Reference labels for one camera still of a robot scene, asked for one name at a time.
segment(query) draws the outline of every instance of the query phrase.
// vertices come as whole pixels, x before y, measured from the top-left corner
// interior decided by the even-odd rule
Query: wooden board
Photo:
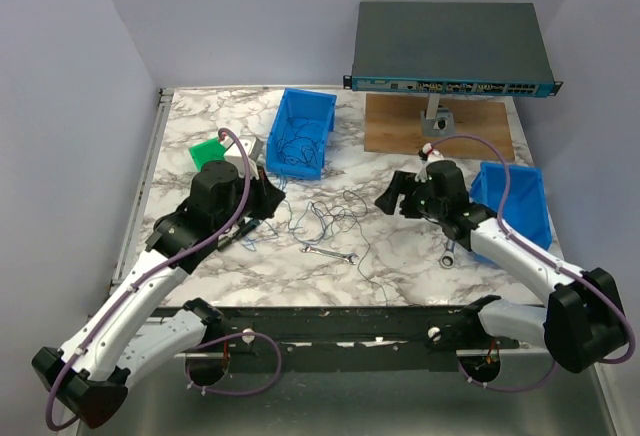
[[[376,153],[417,154],[425,143],[438,138],[422,135],[420,111],[427,108],[429,98],[420,96],[367,94],[364,125],[364,150]],[[456,133],[467,133],[493,143],[507,161],[514,161],[507,110],[494,101],[440,99],[450,109]],[[442,143],[438,150],[444,156],[462,159],[497,161],[484,145],[470,140],[455,139]]]

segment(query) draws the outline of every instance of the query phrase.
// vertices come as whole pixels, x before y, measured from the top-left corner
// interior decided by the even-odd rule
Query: white marble surface
[[[504,271],[477,263],[462,248],[456,250],[455,267],[442,269],[438,259],[445,238],[440,229],[424,220],[386,216],[373,201],[389,183],[393,171],[417,171],[415,156],[367,153],[363,150],[363,93],[345,90],[323,92],[338,95],[335,131],[331,133],[326,166],[321,181],[289,180],[286,193],[294,221],[308,202],[342,204],[354,212],[364,209],[359,202],[347,203],[345,189],[360,195],[369,214],[360,218],[362,232],[371,243],[356,266],[324,256],[300,253],[300,243],[287,231],[291,213],[287,205],[278,208],[270,221],[279,232],[277,239],[256,243],[255,252],[234,244],[223,255],[214,253],[187,281],[163,302],[180,306],[201,297],[218,305],[406,305],[466,304],[486,294],[499,294],[514,302],[533,303],[535,297]],[[266,142],[282,88],[183,89],[175,93],[155,168],[149,200],[144,212],[136,252],[144,247],[153,221],[175,209],[188,195],[195,166],[188,148],[214,137],[218,127],[238,135],[253,134]],[[503,101],[516,152],[516,163],[532,165],[522,127],[511,98]],[[458,160],[468,185],[479,169],[479,161]],[[277,178],[271,175],[272,182]],[[303,219],[306,235],[319,231],[311,217]],[[270,236],[264,225],[253,238]],[[365,255],[367,243],[358,226],[342,232],[320,247]],[[551,252],[560,255],[557,241]]]

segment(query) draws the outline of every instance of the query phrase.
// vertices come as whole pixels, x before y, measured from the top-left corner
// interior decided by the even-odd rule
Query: combination wrench
[[[356,264],[356,260],[358,259],[358,255],[356,253],[342,254],[335,251],[327,251],[326,249],[316,248],[308,244],[302,246],[302,248],[300,248],[300,251],[302,251],[303,253],[323,254],[324,256],[329,256],[331,258],[341,259],[349,264]]]

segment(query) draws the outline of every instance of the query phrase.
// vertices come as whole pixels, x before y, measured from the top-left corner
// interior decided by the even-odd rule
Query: green plastic box
[[[189,148],[189,153],[191,153],[191,158],[198,171],[209,161],[223,161],[225,151],[225,147],[220,144],[218,138],[210,139]]]

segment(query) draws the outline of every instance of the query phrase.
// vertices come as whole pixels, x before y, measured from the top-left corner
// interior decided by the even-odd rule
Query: blue plastic container
[[[282,176],[320,179],[336,96],[285,89],[267,140],[267,169]]]
[[[542,173],[537,168],[509,166],[511,191],[504,207],[504,219],[520,234],[543,249],[551,246],[551,225]],[[481,163],[480,172],[471,184],[471,199],[498,210],[504,192],[502,164]],[[482,256],[478,261],[491,262]]]

